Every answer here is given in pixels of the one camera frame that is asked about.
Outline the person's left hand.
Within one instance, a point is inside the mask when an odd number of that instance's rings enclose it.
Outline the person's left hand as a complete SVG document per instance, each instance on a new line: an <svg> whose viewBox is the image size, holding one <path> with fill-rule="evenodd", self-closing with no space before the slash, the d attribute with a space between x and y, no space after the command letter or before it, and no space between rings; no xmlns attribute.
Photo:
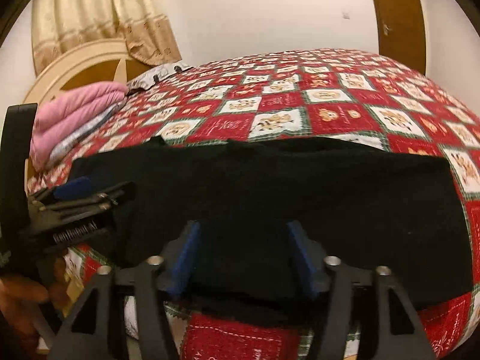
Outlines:
<svg viewBox="0 0 480 360"><path fill-rule="evenodd" d="M26 306L52 302L56 310L65 308L70 303L65 273L66 262L64 257L61 257L55 259L55 279L48 289L38 282L18 275L1 278L1 313L9 325L26 336L36 336L38 331Z"/></svg>

